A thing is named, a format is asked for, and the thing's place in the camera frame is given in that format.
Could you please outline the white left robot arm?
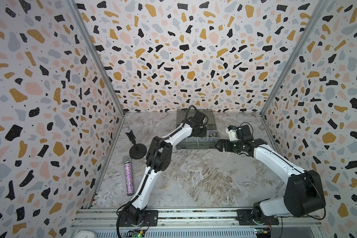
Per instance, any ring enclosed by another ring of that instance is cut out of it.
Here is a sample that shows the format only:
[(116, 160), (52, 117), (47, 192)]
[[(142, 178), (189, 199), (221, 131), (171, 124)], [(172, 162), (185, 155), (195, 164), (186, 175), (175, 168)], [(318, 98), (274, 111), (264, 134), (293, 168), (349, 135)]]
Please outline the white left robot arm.
[(191, 105), (179, 126), (165, 137), (154, 137), (146, 153), (146, 168), (143, 179), (133, 198), (121, 207), (118, 221), (139, 225), (144, 220), (150, 194), (159, 176), (171, 162), (173, 148), (189, 137), (207, 136), (208, 116)]

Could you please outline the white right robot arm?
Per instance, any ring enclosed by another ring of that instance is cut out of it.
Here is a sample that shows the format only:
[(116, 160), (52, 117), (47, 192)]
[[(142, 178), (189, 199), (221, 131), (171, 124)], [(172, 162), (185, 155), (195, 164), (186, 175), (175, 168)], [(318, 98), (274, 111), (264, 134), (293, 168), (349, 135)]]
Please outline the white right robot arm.
[(254, 138), (249, 124), (229, 126), (229, 139), (220, 139), (215, 148), (254, 157), (270, 168), (285, 184), (285, 194), (275, 199), (256, 202), (251, 212), (252, 220), (263, 224), (274, 216), (310, 216), (325, 210), (326, 202), (321, 178), (315, 170), (305, 170), (276, 152), (266, 141)]

